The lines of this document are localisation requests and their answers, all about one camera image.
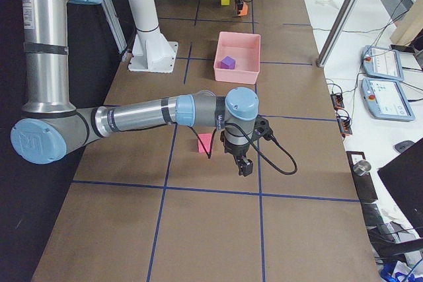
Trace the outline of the orange foam block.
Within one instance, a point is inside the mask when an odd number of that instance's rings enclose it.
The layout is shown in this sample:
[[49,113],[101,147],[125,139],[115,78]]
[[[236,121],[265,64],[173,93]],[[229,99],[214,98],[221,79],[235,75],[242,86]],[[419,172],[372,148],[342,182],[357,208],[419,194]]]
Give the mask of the orange foam block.
[[237,16],[238,17],[243,17],[243,16],[246,16],[246,15],[248,15],[248,5],[245,3],[245,2],[243,2],[243,10],[242,10],[242,13],[237,13]]

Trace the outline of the purple foam block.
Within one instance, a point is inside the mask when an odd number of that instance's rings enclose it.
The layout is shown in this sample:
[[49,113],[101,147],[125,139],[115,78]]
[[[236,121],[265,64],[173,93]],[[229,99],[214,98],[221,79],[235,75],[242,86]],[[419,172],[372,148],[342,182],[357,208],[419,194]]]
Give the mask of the purple foam block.
[[234,69],[236,66],[236,61],[230,57],[230,56],[225,56],[220,63],[220,67],[222,69]]

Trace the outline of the pink plastic bin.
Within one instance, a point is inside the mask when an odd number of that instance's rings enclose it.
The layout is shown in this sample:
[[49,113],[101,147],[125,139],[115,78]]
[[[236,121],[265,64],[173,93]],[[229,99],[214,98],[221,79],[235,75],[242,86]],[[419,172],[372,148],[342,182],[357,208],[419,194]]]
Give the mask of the pink plastic bin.
[[[215,80],[255,84],[260,73],[260,41],[259,34],[220,32],[213,63]],[[226,57],[235,61],[232,69],[221,66]]]

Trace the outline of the red foam block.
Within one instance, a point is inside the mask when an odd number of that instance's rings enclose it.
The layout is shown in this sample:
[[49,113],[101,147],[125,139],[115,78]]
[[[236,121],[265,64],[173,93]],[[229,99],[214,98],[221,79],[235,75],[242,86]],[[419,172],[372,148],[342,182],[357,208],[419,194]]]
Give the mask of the red foam block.
[[199,153],[210,153],[212,147],[212,134],[211,133],[200,133],[198,135],[198,152]]

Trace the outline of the white paper wad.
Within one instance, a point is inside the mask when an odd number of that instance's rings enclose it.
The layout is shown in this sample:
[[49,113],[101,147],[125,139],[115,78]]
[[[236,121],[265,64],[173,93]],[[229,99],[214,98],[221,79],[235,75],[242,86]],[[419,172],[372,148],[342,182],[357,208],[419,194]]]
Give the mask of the white paper wad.
[[332,6],[336,7],[334,0],[315,0],[315,3],[322,6]]

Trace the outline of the black orange connector box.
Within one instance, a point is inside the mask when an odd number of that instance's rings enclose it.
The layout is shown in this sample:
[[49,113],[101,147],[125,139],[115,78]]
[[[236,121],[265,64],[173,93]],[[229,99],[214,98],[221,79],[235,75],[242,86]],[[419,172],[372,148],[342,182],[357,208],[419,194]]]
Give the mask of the black orange connector box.
[[340,130],[340,134],[343,137],[351,136],[352,133],[352,124],[351,124],[351,118],[350,116],[336,116],[336,120],[338,122],[338,127]]
[[332,93],[330,95],[332,105],[335,110],[344,109],[344,98],[341,92]]

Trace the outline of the silver metal cylinder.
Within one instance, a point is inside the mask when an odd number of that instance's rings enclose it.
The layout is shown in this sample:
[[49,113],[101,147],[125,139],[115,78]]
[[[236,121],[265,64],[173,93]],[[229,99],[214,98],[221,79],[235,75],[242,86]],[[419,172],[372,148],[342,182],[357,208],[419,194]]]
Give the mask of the silver metal cylinder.
[[371,164],[367,160],[359,160],[353,164],[353,173],[357,176],[364,176],[369,174],[371,170]]

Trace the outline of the black box with label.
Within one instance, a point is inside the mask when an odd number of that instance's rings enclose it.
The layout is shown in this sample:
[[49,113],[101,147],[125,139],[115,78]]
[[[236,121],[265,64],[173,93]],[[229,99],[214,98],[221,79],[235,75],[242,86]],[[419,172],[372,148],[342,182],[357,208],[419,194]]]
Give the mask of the black box with label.
[[376,202],[378,197],[373,185],[373,181],[371,179],[370,172],[364,176],[357,176],[353,173],[352,170],[354,163],[358,162],[359,160],[366,160],[364,153],[359,151],[346,151],[346,155],[359,200],[362,203]]

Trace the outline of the lower teach pendant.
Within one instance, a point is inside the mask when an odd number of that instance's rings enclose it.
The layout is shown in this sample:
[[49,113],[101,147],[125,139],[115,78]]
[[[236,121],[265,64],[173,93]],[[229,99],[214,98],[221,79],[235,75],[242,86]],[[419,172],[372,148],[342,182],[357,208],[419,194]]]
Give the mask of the lower teach pendant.
[[415,120],[400,82],[366,77],[362,79],[361,91],[364,103],[375,119],[398,122]]

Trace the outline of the teach pendant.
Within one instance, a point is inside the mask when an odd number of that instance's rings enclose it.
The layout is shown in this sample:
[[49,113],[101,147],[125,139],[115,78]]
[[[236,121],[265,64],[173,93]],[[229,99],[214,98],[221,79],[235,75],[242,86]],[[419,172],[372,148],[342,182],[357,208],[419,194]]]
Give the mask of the teach pendant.
[[415,120],[400,82],[366,77],[362,79],[361,91],[364,103],[375,119],[398,122]]
[[403,67],[400,52],[377,46],[364,46],[362,66],[365,73],[374,78],[403,81]]

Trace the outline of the black monitor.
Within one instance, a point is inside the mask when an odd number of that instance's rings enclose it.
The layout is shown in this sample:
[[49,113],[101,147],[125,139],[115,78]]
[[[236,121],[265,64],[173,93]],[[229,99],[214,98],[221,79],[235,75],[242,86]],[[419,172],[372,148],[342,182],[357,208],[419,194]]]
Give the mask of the black monitor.
[[411,225],[422,226],[422,140],[377,171]]

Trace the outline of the upper teach pendant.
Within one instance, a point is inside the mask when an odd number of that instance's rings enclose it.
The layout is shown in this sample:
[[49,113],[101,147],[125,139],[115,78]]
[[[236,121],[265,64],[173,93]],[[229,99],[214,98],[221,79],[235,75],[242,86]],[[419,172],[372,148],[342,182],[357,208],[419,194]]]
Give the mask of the upper teach pendant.
[[403,81],[403,67],[400,52],[377,46],[364,46],[362,66],[365,73],[374,78]]

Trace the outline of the black computer mouse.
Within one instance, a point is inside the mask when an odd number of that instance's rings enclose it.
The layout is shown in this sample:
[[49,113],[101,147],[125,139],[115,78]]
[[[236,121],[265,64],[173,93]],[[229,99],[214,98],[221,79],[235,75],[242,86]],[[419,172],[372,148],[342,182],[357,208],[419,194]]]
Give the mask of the black computer mouse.
[[404,153],[407,149],[411,148],[415,144],[414,141],[404,140],[394,145],[394,150],[398,153]]

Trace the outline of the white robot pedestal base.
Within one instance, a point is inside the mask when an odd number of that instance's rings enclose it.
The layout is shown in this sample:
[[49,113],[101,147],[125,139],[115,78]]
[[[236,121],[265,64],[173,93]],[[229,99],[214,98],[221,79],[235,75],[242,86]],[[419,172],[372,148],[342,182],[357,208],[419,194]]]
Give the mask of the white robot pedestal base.
[[128,69],[137,72],[172,73],[178,49],[161,33],[154,0],[128,0],[136,36]]

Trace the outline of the aluminium frame post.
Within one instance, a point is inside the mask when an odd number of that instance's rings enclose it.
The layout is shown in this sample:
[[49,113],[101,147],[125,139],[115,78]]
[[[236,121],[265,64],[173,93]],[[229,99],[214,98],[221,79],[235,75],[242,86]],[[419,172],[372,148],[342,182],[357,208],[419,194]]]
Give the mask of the aluminium frame post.
[[330,57],[357,0],[344,0],[324,46],[316,60],[317,67],[323,68]]

